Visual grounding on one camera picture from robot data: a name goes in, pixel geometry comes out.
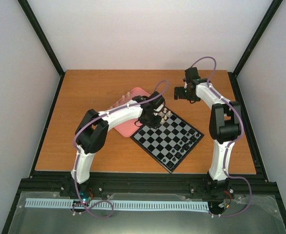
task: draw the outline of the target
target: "black metal frame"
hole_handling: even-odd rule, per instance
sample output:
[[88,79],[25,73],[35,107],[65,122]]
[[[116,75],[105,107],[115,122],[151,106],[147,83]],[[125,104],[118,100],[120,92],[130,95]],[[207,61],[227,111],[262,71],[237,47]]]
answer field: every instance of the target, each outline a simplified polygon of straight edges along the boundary
[[[264,33],[270,20],[274,16],[278,7],[283,0],[273,0],[270,7],[268,8],[264,18],[254,33],[250,43],[248,44],[245,52],[240,58],[235,70],[228,72],[230,83],[238,102],[241,103],[242,119],[246,129],[246,136],[250,147],[251,155],[253,158],[254,166],[256,169],[255,175],[242,175],[246,177],[252,187],[253,194],[261,195],[274,195],[278,207],[280,209],[283,221],[286,227],[286,210],[280,196],[277,184],[275,182],[269,182],[262,158],[255,140],[255,136],[250,124],[248,113],[240,92],[240,88],[237,82],[237,77],[247,59],[252,53],[254,47],[259,41],[260,37]],[[19,0],[21,7],[23,8],[26,16],[28,17],[32,27],[34,28],[38,38],[42,42],[46,52],[48,53],[53,65],[60,75],[59,84],[57,87],[56,94],[46,121],[42,137],[39,143],[39,147],[36,153],[36,157],[30,172],[30,177],[22,179],[17,190],[15,199],[12,204],[11,211],[8,215],[7,221],[3,228],[2,233],[8,233],[10,224],[12,222],[16,205],[19,200],[20,193],[23,191],[58,191],[61,195],[69,195],[75,197],[72,194],[71,186],[72,180],[69,172],[37,172],[35,171],[35,165],[38,160],[39,153],[45,138],[45,134],[52,117],[52,113],[56,104],[56,100],[64,79],[65,72],[63,71],[51,45],[49,44],[39,22],[37,21],[33,11],[27,0]],[[113,193],[166,193],[166,194],[179,194],[190,198],[200,198],[204,201],[212,201],[213,199],[203,195],[202,193],[191,192],[191,188],[197,186],[204,186],[204,178],[206,174],[127,174],[127,173],[91,173],[92,188],[95,192],[95,196],[106,198],[107,195]],[[248,187],[242,180],[231,181],[231,187],[236,194],[248,194]]]

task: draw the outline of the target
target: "black beam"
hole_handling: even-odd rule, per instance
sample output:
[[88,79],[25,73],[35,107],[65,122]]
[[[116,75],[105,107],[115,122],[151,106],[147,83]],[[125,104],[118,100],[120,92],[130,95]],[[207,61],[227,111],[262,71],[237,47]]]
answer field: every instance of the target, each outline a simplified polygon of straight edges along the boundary
[[246,50],[244,51],[242,57],[240,58],[233,74],[235,78],[237,78],[238,74],[241,72],[242,68],[244,67],[247,59],[251,55],[254,47],[258,43],[259,39],[261,38],[263,32],[267,28],[269,22],[273,18],[274,14],[276,13],[277,9],[279,8],[280,4],[283,0],[273,0],[271,5],[269,6],[268,10],[266,11],[261,23],[259,24],[258,28],[256,29],[249,45],[247,46]]
[[38,38],[40,39],[43,47],[45,48],[45,51],[47,52],[48,56],[50,57],[53,65],[55,66],[55,69],[57,70],[59,76],[63,76],[65,74],[64,70],[62,69],[58,59],[56,58],[56,55],[47,40],[34,12],[32,11],[29,3],[27,0],[18,0],[20,6],[24,10],[29,22],[31,23],[33,29],[35,30]]
[[263,175],[263,178],[265,180],[268,180],[267,174],[264,168],[264,164],[261,158],[261,154],[259,151],[259,147],[256,143],[255,135],[254,135],[254,132],[251,126],[251,122],[250,122],[247,110],[246,110],[244,99],[242,98],[242,95],[241,95],[241,91],[240,91],[237,79],[234,77],[233,73],[231,72],[228,72],[228,75],[229,75],[229,80],[232,86],[232,90],[235,95],[235,99],[241,105],[241,118],[244,124],[244,128],[246,130],[245,133],[246,133],[247,141],[249,144],[250,152],[253,158],[255,169],[257,173],[261,173]]
[[52,118],[52,114],[53,114],[53,111],[54,111],[54,108],[55,108],[55,105],[56,105],[56,101],[57,101],[57,98],[58,98],[58,95],[59,95],[60,88],[61,88],[61,85],[63,83],[64,77],[65,77],[65,73],[60,76],[60,79],[59,79],[59,82],[58,82],[58,85],[57,85],[57,88],[56,88],[56,92],[55,92],[55,95],[54,95],[54,98],[53,98],[53,102],[52,102],[52,105],[51,105],[51,108],[50,108],[50,112],[49,112],[49,115],[48,115],[47,120],[46,120],[45,125],[44,125],[43,133],[41,135],[41,139],[40,139],[39,146],[38,146],[38,149],[37,149],[37,152],[36,152],[36,156],[35,156],[34,162],[32,164],[31,170],[30,170],[30,176],[32,176],[34,171],[35,171],[35,167],[36,167],[36,164],[37,164],[37,161],[38,161],[38,158],[39,158],[39,154],[40,154],[43,142],[44,142],[44,138],[45,138],[45,135],[46,135],[46,132],[47,132],[47,128],[49,127],[49,124],[50,124],[50,121],[51,121],[51,118]]

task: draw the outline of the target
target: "white wall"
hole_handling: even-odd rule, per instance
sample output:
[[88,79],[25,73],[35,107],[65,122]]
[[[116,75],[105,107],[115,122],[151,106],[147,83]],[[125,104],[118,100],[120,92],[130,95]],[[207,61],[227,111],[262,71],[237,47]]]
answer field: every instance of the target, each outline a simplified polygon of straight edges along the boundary
[[286,207],[286,1],[238,77],[269,180]]
[[17,0],[0,0],[0,233],[29,176],[58,79]]
[[186,69],[210,55],[233,71],[271,0],[29,3],[64,69]]

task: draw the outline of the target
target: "checkered board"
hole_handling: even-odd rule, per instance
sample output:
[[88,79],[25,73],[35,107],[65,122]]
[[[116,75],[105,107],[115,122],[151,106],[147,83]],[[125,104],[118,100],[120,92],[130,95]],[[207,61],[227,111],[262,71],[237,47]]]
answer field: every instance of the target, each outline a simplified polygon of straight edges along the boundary
[[181,117],[167,108],[160,112],[167,120],[158,129],[143,125],[132,136],[140,147],[172,173],[204,136]]

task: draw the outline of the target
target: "wooden table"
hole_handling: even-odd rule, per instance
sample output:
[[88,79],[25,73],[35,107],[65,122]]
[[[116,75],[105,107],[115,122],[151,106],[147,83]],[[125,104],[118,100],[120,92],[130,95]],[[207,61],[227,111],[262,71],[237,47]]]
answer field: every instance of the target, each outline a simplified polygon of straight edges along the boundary
[[[199,75],[206,78],[210,72],[199,71]],[[36,170],[72,170],[76,157],[72,140],[87,110],[106,110],[134,87],[152,93],[159,81],[167,79],[170,86],[164,94],[166,105],[205,134],[174,173],[206,173],[213,154],[213,141],[209,135],[210,109],[203,101],[190,104],[186,100],[173,99],[175,86],[183,86],[183,76],[182,70],[67,70]],[[216,71],[212,83],[223,96],[234,100],[227,71]],[[162,84],[158,90],[161,91],[164,86]],[[134,141],[123,137],[115,129],[108,132],[106,143],[96,154],[91,171],[167,173]],[[245,136],[232,150],[229,172],[255,174]]]

